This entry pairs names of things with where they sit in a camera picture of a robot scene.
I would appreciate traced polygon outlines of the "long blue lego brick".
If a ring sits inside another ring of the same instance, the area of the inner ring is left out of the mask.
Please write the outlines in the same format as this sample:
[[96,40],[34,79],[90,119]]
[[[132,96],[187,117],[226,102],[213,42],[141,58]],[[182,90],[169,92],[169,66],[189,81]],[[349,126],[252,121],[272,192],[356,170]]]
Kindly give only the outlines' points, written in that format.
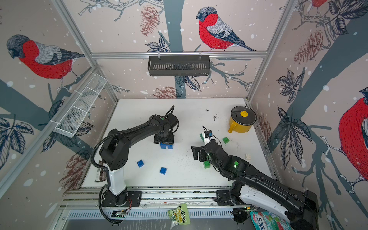
[[160,143],[160,147],[161,147],[161,149],[169,149],[169,150],[173,149],[173,145],[171,145],[171,144]]

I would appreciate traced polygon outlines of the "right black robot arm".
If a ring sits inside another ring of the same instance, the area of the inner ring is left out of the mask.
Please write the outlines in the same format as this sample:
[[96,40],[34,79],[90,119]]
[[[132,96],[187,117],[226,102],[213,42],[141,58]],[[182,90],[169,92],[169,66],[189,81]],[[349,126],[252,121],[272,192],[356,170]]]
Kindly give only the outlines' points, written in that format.
[[194,160],[208,160],[220,175],[232,182],[229,190],[216,191],[222,206],[250,205],[274,213],[295,230],[317,230],[318,201],[314,192],[292,189],[267,176],[248,161],[226,153],[215,140],[191,148]]

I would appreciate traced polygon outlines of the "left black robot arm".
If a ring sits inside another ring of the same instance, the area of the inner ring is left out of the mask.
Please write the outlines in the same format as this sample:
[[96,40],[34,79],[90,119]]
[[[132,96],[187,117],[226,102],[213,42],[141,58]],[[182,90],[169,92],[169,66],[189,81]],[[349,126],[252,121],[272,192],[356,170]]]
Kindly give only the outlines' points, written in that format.
[[173,114],[152,115],[147,122],[126,130],[112,129],[93,149],[91,163],[106,173],[107,187],[111,194],[126,192],[123,167],[127,163],[129,149],[145,138],[154,136],[155,144],[174,144],[174,130],[179,120]]

